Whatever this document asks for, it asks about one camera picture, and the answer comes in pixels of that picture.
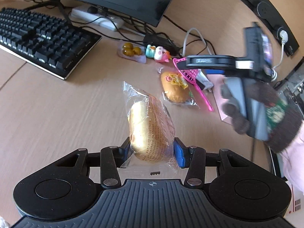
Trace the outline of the right gloved hand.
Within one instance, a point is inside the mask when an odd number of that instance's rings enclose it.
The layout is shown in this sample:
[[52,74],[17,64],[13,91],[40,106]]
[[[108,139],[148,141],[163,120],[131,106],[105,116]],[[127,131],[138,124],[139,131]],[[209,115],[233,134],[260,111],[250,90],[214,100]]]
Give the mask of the right gloved hand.
[[[301,113],[281,99],[267,83],[257,82],[245,89],[248,96],[266,107],[268,140],[265,142],[275,153],[287,148],[298,134],[303,119]],[[231,117],[236,133],[249,131],[249,121],[240,112],[239,102],[233,97],[226,84],[221,85],[221,96],[228,100],[222,105],[223,112]]]

